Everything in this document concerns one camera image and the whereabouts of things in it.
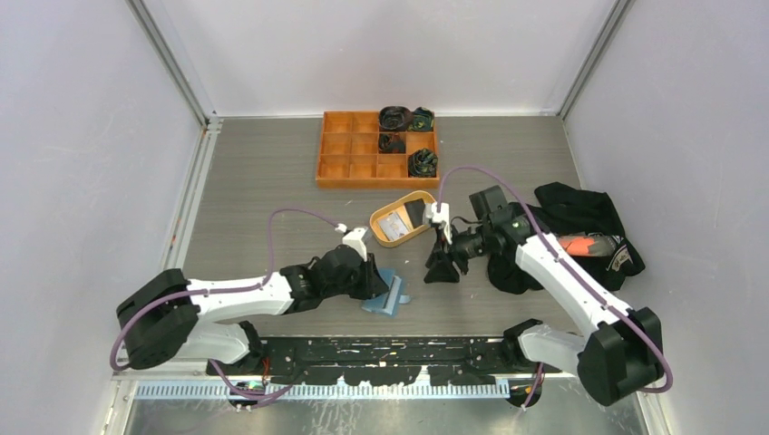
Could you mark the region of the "blue leather card holder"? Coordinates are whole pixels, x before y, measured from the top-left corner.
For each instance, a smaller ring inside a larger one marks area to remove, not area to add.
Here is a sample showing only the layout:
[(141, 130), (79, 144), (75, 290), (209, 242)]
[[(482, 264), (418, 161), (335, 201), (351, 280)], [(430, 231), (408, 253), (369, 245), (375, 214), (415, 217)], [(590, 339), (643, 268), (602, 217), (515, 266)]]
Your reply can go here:
[(395, 317), (401, 305), (407, 305), (412, 297), (406, 293), (406, 282), (392, 268), (380, 268), (378, 270), (389, 289), (377, 297), (365, 300), (361, 308), (371, 314), (381, 314)]

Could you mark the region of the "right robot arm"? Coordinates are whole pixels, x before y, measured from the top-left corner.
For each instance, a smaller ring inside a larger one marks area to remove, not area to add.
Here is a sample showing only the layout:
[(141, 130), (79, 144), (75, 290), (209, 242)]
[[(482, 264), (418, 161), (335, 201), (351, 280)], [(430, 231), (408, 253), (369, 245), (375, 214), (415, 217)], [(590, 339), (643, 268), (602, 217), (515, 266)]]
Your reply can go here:
[(597, 403), (609, 406), (635, 392), (664, 392), (671, 370), (663, 354), (662, 327), (647, 307), (634, 309), (586, 272), (531, 210), (508, 202), (492, 186), (470, 196), (474, 222), (464, 231), (452, 224), (449, 206), (427, 205), (423, 221), (436, 241), (425, 265), (424, 282), (456, 283), (471, 259), (497, 256), (530, 276), (547, 291), (578, 327), (577, 333), (552, 329), (529, 319), (503, 334), (501, 355), (515, 372), (534, 364), (539, 380), (544, 366), (575, 375)]

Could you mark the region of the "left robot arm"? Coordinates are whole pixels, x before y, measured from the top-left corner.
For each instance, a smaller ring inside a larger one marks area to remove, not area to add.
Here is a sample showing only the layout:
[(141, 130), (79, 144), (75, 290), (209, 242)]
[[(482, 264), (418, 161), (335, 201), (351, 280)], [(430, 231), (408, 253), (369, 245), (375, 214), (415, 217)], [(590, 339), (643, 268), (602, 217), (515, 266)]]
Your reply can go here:
[(252, 278), (188, 279), (179, 268), (167, 269), (118, 305), (115, 346), (125, 350), (127, 361), (111, 365), (116, 372), (147, 370), (182, 357), (212, 359), (251, 374), (263, 365), (265, 352), (255, 327), (239, 318), (302, 313), (340, 295), (367, 301), (389, 289), (374, 255), (361, 256), (345, 245)]

